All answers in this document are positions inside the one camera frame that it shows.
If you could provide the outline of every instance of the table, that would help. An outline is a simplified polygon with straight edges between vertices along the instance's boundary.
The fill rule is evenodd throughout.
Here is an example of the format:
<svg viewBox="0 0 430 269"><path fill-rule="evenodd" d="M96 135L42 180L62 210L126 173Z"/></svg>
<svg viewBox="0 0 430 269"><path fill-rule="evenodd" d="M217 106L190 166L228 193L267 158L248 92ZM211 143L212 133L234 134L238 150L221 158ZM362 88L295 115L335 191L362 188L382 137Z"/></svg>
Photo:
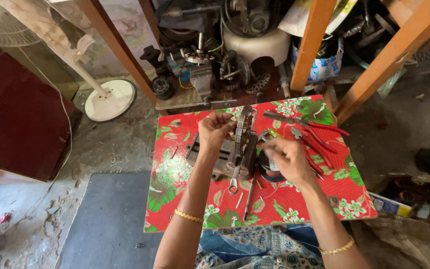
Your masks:
<svg viewBox="0 0 430 269"><path fill-rule="evenodd" d="M283 137L294 139L290 132L292 125L264 117L262 114L265 110L290 117L301 116L320 124L335 125L321 95L255 104L252 107L258 111L253 127L258 134L267 128L275 128ZM216 112L228 112L238 116L241 110L242 107L234 107L219 109ZM195 133L198 132L198 122L211 112L213 111L185 113L159 119L144 232L161 232L167 228L170 215L177 207L192 171L192 166L185 161L187 154L185 147L192 143ZM343 220L376 217L373 203L341 135L318 128L314 128L314 131L338 151L338 154L333 154L325 150L334 165L334 169L331 170L324 165L319 155L308 149L311 158L324 170L325 180L318 178L318 181L326 196L334 196L339 200L339 204L333 207L338 217ZM249 215L247 220L243 221L251 180L239 181L238 193L230 195L227 191L229 179L220 178L219 181L210 183L203 228L280 225L310 221L303 196L295 185L287 180L270 183L258 172L256 179L263 188L260 189L257 184L254 186ZM236 209L242 193L244 196Z"/></svg>

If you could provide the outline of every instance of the wall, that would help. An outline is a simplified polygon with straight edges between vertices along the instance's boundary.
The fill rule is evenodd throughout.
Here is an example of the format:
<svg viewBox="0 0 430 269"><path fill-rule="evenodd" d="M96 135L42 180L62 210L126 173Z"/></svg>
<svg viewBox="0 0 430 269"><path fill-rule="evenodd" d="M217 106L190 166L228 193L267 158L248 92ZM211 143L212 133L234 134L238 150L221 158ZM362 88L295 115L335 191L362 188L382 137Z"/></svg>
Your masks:
<svg viewBox="0 0 430 269"><path fill-rule="evenodd" d="M137 0L100 0L110 16L122 38L134 54L139 64L149 73L153 73L152 66L147 61L139 60L143 48L153 45L158 48L155 37L150 30L147 20ZM117 59L109 46L97 31L90 26L90 22L74 1L64 1L52 4L66 19L78 26L87 34L91 34L95 43L91 45L85 55L89 57L82 66L94 77L105 78L128 75L127 70Z"/></svg>

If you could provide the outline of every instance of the white cable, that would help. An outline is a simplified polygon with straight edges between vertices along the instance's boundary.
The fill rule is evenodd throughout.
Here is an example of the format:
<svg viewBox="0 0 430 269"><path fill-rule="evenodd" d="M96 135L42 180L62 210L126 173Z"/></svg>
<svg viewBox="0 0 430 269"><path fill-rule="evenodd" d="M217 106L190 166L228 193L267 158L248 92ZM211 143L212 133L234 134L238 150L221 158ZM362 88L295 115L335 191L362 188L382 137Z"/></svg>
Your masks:
<svg viewBox="0 0 430 269"><path fill-rule="evenodd" d="M34 62L33 61L31 61L31 59L27 56L27 54L21 49L21 47L18 47L19 48L19 50L24 54L24 56L26 56L26 58L27 58L27 60L30 62L30 63L32 63L33 65L34 65L34 67L41 73L41 75L42 76L44 76L44 78L49 82L49 83L51 83L51 85L54 87L54 89L56 89L57 90L57 92L59 93L59 98L61 99L61 105L63 106L63 109L64 109L64 113L66 114L66 117L67 117L67 122L69 123L69 135L70 135L70 139L71 139L71 141L70 141L70 149L69 149L69 153L68 153L68 155L67 155L67 157L66 157L66 159L64 160L64 162L63 162L63 165L61 166L61 168L59 169L59 171L57 172L57 174L56 174L56 176L54 177L54 179L53 179L53 181L52 181L52 183L51 183L51 185L49 185L49 187L47 188L47 190L46 190L46 192L41 196L41 197L39 197L39 199L36 201L36 202L34 202L34 204L26 211L26 213L24 213L24 215L17 221L17 222L15 222L15 223L13 223L8 229L6 229L6 230L1 230L3 233L5 233L5 232L7 232L8 230L10 230L13 226L15 226L16 224L18 224L23 218L25 218L26 216L27 216L27 214L28 214L28 212L39 202L39 200L41 200L41 199L43 199L45 196L46 196L46 194L51 190L51 187L54 185L54 182L56 182L56 180L57 180L57 176L59 175L59 173L61 172L61 170L63 169L63 167L65 166L65 164L66 164L66 162L67 162L67 160L69 159L69 156L71 155L71 152L72 152L72 127L71 127L71 120L69 119L69 115L67 114L67 111L66 111L66 108L65 108L65 106L64 106L64 101L63 101L63 95L61 94L61 91L56 87L56 85L54 85L54 83L52 83L52 81L50 81L48 78L47 78L47 76L39 69L39 67L37 67L37 65L35 65L34 64Z"/></svg>

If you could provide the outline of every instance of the concrete floor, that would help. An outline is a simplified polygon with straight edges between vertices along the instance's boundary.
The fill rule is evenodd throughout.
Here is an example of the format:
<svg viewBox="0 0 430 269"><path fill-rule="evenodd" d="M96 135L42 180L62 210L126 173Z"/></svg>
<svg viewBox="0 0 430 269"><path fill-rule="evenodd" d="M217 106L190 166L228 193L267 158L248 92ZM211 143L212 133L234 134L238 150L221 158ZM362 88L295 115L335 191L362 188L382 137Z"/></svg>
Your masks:
<svg viewBox="0 0 430 269"><path fill-rule="evenodd" d="M82 89L74 103L79 109L90 90ZM415 99L421 93L425 97ZM74 133L73 151L50 192L5 233L0 225L0 269L56 268L58 255L93 172L125 173L151 168L159 114L140 92L134 106L120 119L94 124L84 118ZM378 124L387 123L385 130ZM343 125L353 158L368 189L388 172L417 173L414 154L430 147L430 76L399 81L385 100L373 95ZM0 185L0 216L20 219L49 183Z"/></svg>

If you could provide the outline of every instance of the pink object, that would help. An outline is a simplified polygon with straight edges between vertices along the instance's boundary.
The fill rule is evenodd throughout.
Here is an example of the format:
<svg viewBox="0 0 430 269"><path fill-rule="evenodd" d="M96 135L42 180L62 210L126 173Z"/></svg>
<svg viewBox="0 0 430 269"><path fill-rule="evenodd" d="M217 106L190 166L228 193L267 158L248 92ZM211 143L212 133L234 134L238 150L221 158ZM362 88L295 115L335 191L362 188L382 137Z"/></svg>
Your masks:
<svg viewBox="0 0 430 269"><path fill-rule="evenodd" d="M4 213L4 215L0 217L0 224L9 221L9 219L11 219L11 216L8 213Z"/></svg>

